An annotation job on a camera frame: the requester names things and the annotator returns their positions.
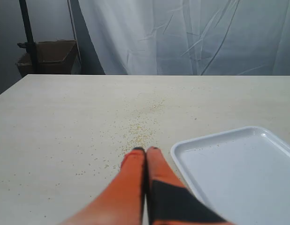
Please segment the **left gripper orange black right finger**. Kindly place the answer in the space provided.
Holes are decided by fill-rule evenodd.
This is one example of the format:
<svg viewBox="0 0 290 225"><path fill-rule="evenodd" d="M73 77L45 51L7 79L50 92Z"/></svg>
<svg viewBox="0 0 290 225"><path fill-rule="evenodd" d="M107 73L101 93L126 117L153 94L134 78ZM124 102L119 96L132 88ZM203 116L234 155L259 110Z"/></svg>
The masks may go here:
<svg viewBox="0 0 290 225"><path fill-rule="evenodd" d="M151 225L230 225L202 204L179 180L161 150L146 153L149 179L148 217Z"/></svg>

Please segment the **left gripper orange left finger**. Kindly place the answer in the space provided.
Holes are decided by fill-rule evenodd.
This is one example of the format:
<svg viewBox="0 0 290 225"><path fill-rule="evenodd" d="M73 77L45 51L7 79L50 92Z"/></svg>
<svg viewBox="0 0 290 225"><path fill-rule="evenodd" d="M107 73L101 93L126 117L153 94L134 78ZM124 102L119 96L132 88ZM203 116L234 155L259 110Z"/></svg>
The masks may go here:
<svg viewBox="0 0 290 225"><path fill-rule="evenodd" d="M133 148L120 171L90 204L62 225L140 225L145 199L145 150Z"/></svg>

